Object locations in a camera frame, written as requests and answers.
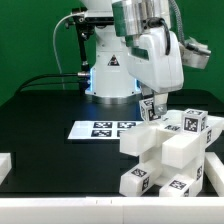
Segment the white cube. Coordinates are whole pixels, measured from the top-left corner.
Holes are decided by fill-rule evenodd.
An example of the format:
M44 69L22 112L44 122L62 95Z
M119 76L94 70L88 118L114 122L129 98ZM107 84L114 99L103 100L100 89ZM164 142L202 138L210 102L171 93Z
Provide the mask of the white cube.
M187 109L182 116L182 131L201 133L207 125L207 111Z
M157 116L154 111L153 98L148 98L139 101L141 117L144 121L154 121L161 118Z

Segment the black cable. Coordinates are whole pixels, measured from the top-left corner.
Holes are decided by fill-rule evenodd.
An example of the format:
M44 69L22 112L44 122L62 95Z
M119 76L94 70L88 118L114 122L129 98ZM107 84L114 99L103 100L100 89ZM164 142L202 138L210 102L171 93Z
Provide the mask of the black cable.
M29 84L29 85L25 85L22 88L18 89L15 94L18 94L19 92L21 92L23 89L28 88L28 87L33 87L33 86L45 86L45 85L61 85L61 84L79 84L79 82L48 82L48 83L36 83L36 84Z
M160 26L164 27L164 31L166 34L166 43L167 43L165 55L169 55L170 49L171 49L171 39L170 39L170 31L165 20L163 18L158 18L158 17L150 18L150 20L148 21L148 26L150 28L156 28Z
M27 86L29 83L34 82L36 80L45 79L45 78L61 78L61 77L64 77L64 78L66 78L66 77L77 77L77 74L44 74L44 75L38 75L38 76L35 76L31 79L28 79L27 81L22 83L22 85L20 85L19 88L16 90L15 94L20 92L21 89L23 89L24 86Z
M169 28L165 22L164 19L160 19L160 23L163 25L164 27L164 31L166 33L166 55L169 55L170 54L170 48L171 48L171 40L170 40L170 31L169 31Z

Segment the blue light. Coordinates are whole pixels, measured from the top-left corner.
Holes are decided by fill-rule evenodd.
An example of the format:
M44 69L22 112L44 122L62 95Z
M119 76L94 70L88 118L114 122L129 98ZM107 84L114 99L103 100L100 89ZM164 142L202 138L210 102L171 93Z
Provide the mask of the blue light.
M90 86L89 90L92 92L93 91L93 68L90 69Z
M138 80L137 79L135 79L135 91L136 92L139 92L140 91L139 83L138 83Z

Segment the stacked blocks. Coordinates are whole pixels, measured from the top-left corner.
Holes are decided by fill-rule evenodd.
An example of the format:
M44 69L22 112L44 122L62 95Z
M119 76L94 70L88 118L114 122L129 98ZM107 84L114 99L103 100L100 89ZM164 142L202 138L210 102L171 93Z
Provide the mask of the stacked blocks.
M152 109L152 101L143 106ZM120 193L140 196L157 184L161 197L197 196L203 185L205 149L224 129L223 118L207 114L194 109L168 111L163 119L148 122L148 117L123 132L120 151L139 156L140 163L121 177Z

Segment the warning label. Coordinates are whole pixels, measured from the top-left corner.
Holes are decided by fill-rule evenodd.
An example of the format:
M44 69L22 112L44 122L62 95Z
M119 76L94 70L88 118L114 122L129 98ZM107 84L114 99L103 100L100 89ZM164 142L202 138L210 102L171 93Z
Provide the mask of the warning label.
M120 66L115 55L110 59L108 66Z

